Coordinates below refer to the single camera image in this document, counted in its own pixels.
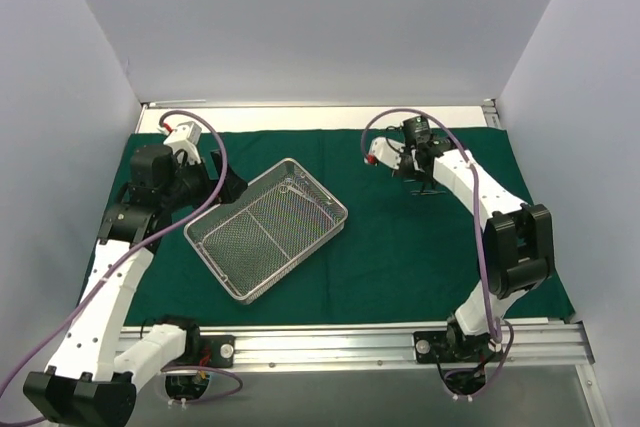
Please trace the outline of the aluminium front rail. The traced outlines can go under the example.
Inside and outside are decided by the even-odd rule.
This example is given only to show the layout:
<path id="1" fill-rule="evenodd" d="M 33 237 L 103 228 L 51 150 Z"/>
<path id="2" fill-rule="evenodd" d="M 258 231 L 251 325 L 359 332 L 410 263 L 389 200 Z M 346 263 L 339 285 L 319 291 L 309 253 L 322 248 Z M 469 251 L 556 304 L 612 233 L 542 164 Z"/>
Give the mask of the aluminium front rail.
<path id="1" fill-rule="evenodd" d="M 580 324 L 546 318 L 515 319 L 507 367 L 590 365 Z M 232 370 L 240 373 L 425 369 L 415 361 L 413 334 L 437 332 L 439 322 L 352 325 L 203 327 L 204 337 L 235 338 Z"/>

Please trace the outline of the green surgical cloth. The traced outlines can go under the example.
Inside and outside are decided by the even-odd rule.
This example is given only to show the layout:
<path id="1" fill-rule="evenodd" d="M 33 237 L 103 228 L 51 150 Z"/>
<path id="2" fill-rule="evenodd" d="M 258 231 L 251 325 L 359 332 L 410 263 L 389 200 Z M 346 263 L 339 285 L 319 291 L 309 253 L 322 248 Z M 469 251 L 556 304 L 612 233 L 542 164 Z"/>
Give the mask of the green surgical cloth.
<path id="1" fill-rule="evenodd" d="M 366 165 L 357 130 L 204 135 L 251 180 L 284 158 L 305 167 L 348 209 L 344 229 L 251 304 L 231 298 L 181 231 L 165 236 L 126 322 L 182 315 L 204 326 L 442 321 L 479 279 L 472 218 L 449 194 L 418 196 Z"/>

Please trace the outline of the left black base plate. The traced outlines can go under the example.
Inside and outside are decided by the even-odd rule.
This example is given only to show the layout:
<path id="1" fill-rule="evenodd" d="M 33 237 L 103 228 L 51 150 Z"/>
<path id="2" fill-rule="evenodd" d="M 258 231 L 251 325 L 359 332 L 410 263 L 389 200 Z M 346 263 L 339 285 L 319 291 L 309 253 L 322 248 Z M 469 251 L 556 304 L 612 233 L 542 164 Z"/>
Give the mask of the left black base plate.
<path id="1" fill-rule="evenodd" d="M 203 335 L 196 359 L 199 366 L 228 369 L 234 364 L 236 338 L 233 335 Z"/>

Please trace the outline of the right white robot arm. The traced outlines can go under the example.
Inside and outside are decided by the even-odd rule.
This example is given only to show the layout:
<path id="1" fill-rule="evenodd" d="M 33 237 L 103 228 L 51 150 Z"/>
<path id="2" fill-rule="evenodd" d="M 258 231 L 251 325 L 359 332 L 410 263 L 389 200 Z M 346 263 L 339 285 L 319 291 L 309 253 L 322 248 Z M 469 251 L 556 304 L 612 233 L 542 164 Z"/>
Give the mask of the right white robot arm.
<path id="1" fill-rule="evenodd" d="M 482 336 L 499 343 L 511 306 L 555 273 L 552 216 L 507 191 L 460 142 L 435 135 L 426 117 L 403 121 L 401 131 L 403 143 L 384 143 L 393 173 L 446 188 L 472 214 L 480 280 L 443 337 L 447 353 L 464 360 Z"/>

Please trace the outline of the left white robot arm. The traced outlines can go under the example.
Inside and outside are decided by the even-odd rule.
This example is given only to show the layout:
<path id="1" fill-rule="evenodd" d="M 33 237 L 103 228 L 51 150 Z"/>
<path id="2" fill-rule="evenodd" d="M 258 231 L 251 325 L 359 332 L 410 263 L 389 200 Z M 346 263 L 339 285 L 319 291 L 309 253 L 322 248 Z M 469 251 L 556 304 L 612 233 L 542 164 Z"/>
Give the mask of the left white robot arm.
<path id="1" fill-rule="evenodd" d="M 28 373 L 23 393 L 49 422 L 124 426 L 139 391 L 165 368 L 204 369 L 196 321 L 165 315 L 132 347 L 116 351 L 134 294 L 161 240 L 178 227 L 175 212 L 200 214 L 236 201 L 247 188 L 225 148 L 212 151 L 211 178 L 191 141 L 144 145 L 131 157 L 130 178 L 107 208 L 81 299 L 65 320 L 61 344 L 41 371 Z"/>

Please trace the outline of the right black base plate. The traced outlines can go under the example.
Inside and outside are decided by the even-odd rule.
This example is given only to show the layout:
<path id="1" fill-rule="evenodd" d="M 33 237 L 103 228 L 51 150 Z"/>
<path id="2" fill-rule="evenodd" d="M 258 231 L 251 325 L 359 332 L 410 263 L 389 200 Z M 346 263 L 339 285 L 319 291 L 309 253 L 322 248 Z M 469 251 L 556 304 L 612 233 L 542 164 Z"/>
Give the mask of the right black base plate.
<path id="1" fill-rule="evenodd" d="M 504 358 L 504 350 L 491 344 L 488 334 L 465 336 L 444 330 L 422 330 L 414 331 L 412 338 L 415 359 L 419 364 L 479 364 Z"/>

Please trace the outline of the aluminium rail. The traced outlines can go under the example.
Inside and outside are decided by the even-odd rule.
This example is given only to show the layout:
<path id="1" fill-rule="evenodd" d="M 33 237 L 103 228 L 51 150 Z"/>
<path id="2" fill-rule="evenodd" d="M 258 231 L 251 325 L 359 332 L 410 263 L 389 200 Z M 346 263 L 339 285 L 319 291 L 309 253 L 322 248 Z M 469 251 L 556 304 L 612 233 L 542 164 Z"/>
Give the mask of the aluminium rail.
<path id="1" fill-rule="evenodd" d="M 515 319 L 507 367 L 590 365 L 580 324 L 546 318 Z M 425 369 L 415 361 L 413 334 L 437 332 L 439 322 L 352 325 L 203 327 L 204 337 L 235 338 L 232 370 L 240 373 Z"/>
<path id="2" fill-rule="evenodd" d="M 482 112 L 486 125 L 490 128 L 502 130 L 503 126 L 497 109 L 495 99 L 485 99 L 482 103 Z"/>

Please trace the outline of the surgical scissors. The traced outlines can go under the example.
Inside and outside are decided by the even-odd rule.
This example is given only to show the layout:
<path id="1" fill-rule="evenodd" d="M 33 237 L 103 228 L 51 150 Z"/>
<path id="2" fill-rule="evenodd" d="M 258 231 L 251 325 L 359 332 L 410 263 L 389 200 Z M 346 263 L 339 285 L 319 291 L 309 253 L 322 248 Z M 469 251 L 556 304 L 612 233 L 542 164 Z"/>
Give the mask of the surgical scissors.
<path id="1" fill-rule="evenodd" d="M 314 204 L 331 205 L 333 203 L 332 198 L 327 197 L 323 192 L 316 192 L 312 189 L 301 187 L 295 183 L 281 183 L 278 185 L 278 191 L 282 194 L 295 194 Z"/>

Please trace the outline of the metal mesh instrument tray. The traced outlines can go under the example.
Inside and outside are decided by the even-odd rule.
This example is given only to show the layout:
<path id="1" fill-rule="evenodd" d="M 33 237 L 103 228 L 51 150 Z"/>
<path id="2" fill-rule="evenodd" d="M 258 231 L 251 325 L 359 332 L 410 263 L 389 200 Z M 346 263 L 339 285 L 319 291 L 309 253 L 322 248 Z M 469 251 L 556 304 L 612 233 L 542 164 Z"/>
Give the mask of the metal mesh instrument tray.
<path id="1" fill-rule="evenodd" d="M 323 192 L 314 204 L 278 191 L 281 183 Z M 249 305 L 335 237 L 348 209 L 299 162 L 284 158 L 249 182 L 234 203 L 219 204 L 184 227 L 184 237 L 236 302 Z"/>

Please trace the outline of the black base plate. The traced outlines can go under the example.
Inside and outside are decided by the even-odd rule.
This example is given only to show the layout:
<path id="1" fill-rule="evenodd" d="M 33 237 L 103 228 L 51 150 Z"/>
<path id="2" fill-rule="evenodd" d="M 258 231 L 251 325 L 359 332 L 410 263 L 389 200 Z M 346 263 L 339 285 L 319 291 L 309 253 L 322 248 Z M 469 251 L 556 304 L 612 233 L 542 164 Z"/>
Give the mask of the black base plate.
<path id="1" fill-rule="evenodd" d="M 233 335 L 203 335 L 196 359 L 199 366 L 228 369 L 234 364 L 236 338 Z"/>
<path id="2" fill-rule="evenodd" d="M 419 364 L 479 364 L 504 358 L 504 350 L 491 344 L 488 334 L 465 336 L 444 330 L 422 330 L 414 331 L 412 338 L 415 359 Z"/>

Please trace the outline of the aluminium right side rail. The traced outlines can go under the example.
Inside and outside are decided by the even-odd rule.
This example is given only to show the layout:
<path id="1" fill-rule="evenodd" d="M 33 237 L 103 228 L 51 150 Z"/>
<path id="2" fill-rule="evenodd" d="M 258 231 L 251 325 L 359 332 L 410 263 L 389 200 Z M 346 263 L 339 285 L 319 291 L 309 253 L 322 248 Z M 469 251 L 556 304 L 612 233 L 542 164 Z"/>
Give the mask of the aluminium right side rail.
<path id="1" fill-rule="evenodd" d="M 485 99 L 482 103 L 482 112 L 486 125 L 490 128 L 502 130 L 503 126 L 497 109 L 495 99 Z"/>

